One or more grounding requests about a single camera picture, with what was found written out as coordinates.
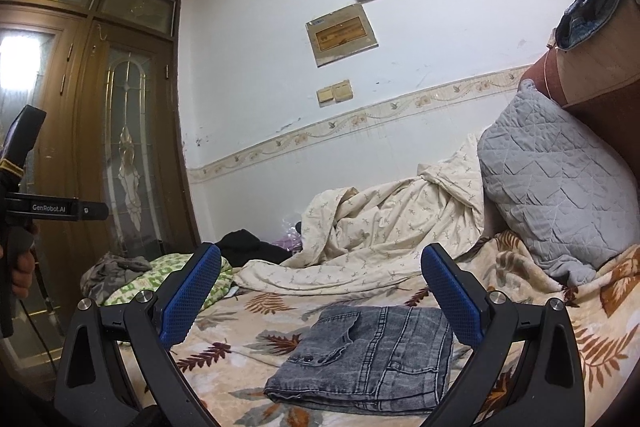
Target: folded jeans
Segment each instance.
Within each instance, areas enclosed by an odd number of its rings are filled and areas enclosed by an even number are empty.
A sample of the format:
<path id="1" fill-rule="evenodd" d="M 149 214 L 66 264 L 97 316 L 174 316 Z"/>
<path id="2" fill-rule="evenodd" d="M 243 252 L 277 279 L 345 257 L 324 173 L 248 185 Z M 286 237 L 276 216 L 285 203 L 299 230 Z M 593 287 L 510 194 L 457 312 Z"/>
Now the folded jeans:
<path id="1" fill-rule="evenodd" d="M 575 0 L 556 28 L 558 48 L 568 51 L 584 42 L 611 19 L 620 0 Z"/>
<path id="2" fill-rule="evenodd" d="M 264 394 L 310 409 L 424 415 L 448 388 L 452 340 L 437 308 L 332 306 Z"/>

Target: wooden door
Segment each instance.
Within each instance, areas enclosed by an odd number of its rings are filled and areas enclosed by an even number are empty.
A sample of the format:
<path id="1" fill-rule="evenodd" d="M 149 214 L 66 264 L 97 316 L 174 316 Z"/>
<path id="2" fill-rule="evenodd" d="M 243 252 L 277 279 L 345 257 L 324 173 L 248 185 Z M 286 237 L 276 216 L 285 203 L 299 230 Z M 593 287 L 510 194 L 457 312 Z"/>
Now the wooden door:
<path id="1" fill-rule="evenodd" d="M 81 18 L 69 14 L 0 6 L 0 140 L 25 104 L 47 112 L 36 147 L 27 159 L 21 191 L 52 196 L 76 193 L 77 187 L 68 175 L 72 144 L 63 118 L 70 108 L 62 93 L 66 80 L 79 66 L 72 50 L 74 46 L 82 47 L 83 24 Z M 75 261 L 70 255 L 71 225 L 39 222 L 38 265 L 48 295 L 34 284 L 24 300 L 54 357 L 62 349 L 62 337 L 50 320 L 53 308 L 68 301 L 68 289 L 78 286 L 78 280 L 71 279 L 68 270 Z M 71 293 L 75 298 L 78 290 Z M 46 354 L 28 323 L 16 320 L 14 326 L 14 336 L 6 346 L 12 363 L 21 371 L 41 365 Z"/>
<path id="2" fill-rule="evenodd" d="M 74 142 L 83 198 L 108 204 L 80 248 L 152 260 L 190 252 L 195 234 L 177 145 L 172 43 L 94 21 L 76 92 Z"/>

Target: light switch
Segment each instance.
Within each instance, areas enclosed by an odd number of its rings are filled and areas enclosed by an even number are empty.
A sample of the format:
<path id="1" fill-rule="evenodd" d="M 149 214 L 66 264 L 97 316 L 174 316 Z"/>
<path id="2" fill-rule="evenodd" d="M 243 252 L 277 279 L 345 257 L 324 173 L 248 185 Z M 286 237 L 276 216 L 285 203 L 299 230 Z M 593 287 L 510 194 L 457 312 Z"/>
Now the light switch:
<path id="1" fill-rule="evenodd" d="M 336 102 L 345 102 L 353 98 L 353 91 L 351 90 L 351 83 L 348 80 L 334 84 L 331 86 L 334 92 L 334 99 Z"/>
<path id="2" fill-rule="evenodd" d="M 334 91 L 331 87 L 323 87 L 316 91 L 318 103 L 331 102 L 334 99 Z"/>

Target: green patterned pillow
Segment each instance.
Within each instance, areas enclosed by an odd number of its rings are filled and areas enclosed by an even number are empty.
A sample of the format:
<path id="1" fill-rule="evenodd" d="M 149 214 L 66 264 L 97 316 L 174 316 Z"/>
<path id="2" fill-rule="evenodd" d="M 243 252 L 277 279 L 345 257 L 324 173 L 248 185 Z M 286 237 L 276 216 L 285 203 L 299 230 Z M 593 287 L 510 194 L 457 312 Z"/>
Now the green patterned pillow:
<path id="1" fill-rule="evenodd" d="M 162 284 L 162 281 L 164 281 L 171 272 L 179 270 L 187 264 L 190 257 L 190 253 L 169 253 L 151 261 L 151 270 L 143 273 L 140 277 L 131 281 L 119 290 L 114 291 L 104 304 L 111 305 L 128 303 L 140 290 L 156 291 Z M 233 270 L 231 265 L 223 257 L 218 280 L 213 285 L 213 288 L 209 292 L 209 296 L 207 296 L 207 299 L 204 301 L 200 311 L 208 308 L 214 302 L 219 301 L 229 292 L 231 281 L 233 280 L 231 270 Z"/>

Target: hand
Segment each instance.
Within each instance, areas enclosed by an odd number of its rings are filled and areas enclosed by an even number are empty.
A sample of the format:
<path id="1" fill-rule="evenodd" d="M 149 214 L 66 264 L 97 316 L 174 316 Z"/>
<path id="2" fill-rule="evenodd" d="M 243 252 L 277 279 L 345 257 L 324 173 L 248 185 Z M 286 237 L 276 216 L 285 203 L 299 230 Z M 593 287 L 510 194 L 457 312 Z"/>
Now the hand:
<path id="1" fill-rule="evenodd" d="M 29 230 L 33 235 L 38 233 L 35 225 L 31 225 Z M 0 247 L 0 259 L 4 255 L 2 247 Z M 18 260 L 15 263 L 13 272 L 11 273 L 11 290 L 18 299 L 26 299 L 29 295 L 29 288 L 33 280 L 33 271 L 36 267 L 36 260 L 31 251 L 18 254 Z"/>

